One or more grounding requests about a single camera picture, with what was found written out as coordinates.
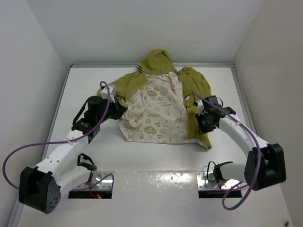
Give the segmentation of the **olive green hooded jacket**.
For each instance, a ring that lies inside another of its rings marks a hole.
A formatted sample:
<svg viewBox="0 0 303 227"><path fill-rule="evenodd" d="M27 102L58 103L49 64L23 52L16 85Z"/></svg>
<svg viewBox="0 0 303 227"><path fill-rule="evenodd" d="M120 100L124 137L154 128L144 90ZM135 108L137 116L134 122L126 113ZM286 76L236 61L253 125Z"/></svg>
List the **olive green hooded jacket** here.
<svg viewBox="0 0 303 227"><path fill-rule="evenodd" d="M173 63L162 49L151 51L142 61ZM128 73L111 82L116 99L127 108L119 120L119 128L127 141L186 144L198 143L211 149L207 134L201 135L195 119L193 92L211 95L211 87L199 71L192 67L144 69Z"/></svg>

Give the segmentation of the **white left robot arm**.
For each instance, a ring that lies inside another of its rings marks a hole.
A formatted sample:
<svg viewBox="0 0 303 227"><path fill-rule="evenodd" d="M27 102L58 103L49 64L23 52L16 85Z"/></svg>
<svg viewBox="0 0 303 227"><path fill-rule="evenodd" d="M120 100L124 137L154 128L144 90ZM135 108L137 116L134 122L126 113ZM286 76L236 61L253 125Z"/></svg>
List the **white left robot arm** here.
<svg viewBox="0 0 303 227"><path fill-rule="evenodd" d="M100 96L90 96L72 122L71 130L52 153L20 174L18 200L45 214L53 212L62 196L77 186L91 182L93 163L80 161L82 150L108 119L119 120L126 108Z"/></svg>

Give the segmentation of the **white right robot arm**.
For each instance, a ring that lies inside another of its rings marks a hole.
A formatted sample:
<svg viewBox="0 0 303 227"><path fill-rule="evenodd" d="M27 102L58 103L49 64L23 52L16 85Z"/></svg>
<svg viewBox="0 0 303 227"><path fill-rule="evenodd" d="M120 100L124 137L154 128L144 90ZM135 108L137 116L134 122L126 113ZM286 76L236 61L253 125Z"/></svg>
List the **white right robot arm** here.
<svg viewBox="0 0 303 227"><path fill-rule="evenodd" d="M195 118L200 134L220 129L247 158L244 165L233 161L215 164L212 176L216 183L233 179L258 191L286 181L284 151L279 144L271 144L256 135L240 122L232 108L221 106L216 96L195 100L194 106L198 109Z"/></svg>

